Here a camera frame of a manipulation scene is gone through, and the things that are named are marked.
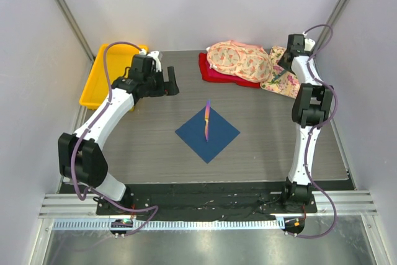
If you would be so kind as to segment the iridescent rainbow knife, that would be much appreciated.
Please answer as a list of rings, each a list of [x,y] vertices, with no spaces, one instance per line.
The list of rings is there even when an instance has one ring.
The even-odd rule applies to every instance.
[[[209,118],[210,118],[210,100],[207,101],[204,112],[204,121],[205,121],[204,136],[206,142],[209,141]]]

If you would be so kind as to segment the blue paper napkin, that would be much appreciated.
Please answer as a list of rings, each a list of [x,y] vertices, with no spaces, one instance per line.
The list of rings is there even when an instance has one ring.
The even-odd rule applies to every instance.
[[[175,133],[205,163],[209,163],[240,134],[240,131],[210,105],[206,105]]]

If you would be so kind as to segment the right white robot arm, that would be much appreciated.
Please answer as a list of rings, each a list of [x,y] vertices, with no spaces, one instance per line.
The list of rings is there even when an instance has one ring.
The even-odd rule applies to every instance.
[[[292,167],[280,196],[281,207],[287,212],[302,212],[313,207],[314,186],[311,169],[314,151],[321,128],[329,120],[333,89],[316,71],[313,61],[315,41],[307,33],[290,34],[287,49],[279,66],[294,74],[300,84],[292,107],[292,121],[296,125],[296,140]]]

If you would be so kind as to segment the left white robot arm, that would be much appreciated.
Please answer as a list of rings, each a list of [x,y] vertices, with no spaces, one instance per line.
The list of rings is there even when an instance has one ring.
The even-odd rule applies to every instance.
[[[100,107],[74,133],[63,133],[58,139],[60,174],[73,183],[75,190],[85,185],[88,190],[110,201],[120,215],[131,210],[130,189],[109,173],[102,149],[122,117],[142,98],[174,96],[179,93],[175,70],[168,67],[164,80],[161,53],[141,51],[134,55],[126,76],[118,77]]]

